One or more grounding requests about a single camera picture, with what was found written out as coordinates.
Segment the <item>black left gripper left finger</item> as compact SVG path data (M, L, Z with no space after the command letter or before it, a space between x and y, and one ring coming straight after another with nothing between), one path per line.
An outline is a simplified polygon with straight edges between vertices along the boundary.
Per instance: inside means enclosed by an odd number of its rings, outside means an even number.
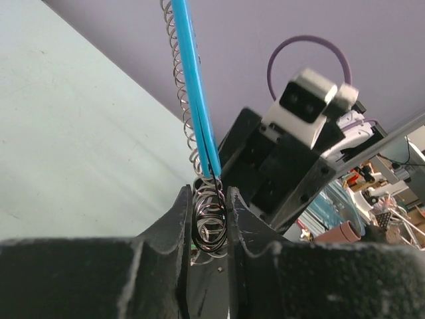
M188 318L192 191L136 237L1 242L2 318Z

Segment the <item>large metal keyring blue handle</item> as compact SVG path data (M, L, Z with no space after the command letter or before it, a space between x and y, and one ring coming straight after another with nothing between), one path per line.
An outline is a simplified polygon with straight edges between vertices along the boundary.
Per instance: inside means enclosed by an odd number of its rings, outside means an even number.
M222 167L203 86L189 2L159 3L173 57L173 78L183 111L183 131L191 151L189 161L197 175L218 178Z

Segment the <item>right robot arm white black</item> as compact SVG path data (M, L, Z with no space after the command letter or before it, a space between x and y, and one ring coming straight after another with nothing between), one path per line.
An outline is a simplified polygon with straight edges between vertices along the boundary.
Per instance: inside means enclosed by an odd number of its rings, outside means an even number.
M316 146L309 148L275 124L243 108L219 146L223 192L238 188L272 228L285 233L303 214L330 215L326 196L337 167L383 139L385 132L357 111L340 122L326 122Z

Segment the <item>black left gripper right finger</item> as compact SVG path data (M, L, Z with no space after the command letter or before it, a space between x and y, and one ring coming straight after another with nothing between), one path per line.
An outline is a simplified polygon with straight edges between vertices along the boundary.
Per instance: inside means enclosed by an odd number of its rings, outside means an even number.
M227 195L231 318L423 318L424 253L375 243L293 243Z

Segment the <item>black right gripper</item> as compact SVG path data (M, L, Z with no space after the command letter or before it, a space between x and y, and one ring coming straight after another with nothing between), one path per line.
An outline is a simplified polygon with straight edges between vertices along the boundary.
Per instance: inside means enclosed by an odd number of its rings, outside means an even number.
M261 122L243 108L219 147L224 189L238 188L247 206L284 234L337 173L321 155L345 137L336 122L325 123L310 148L291 134Z

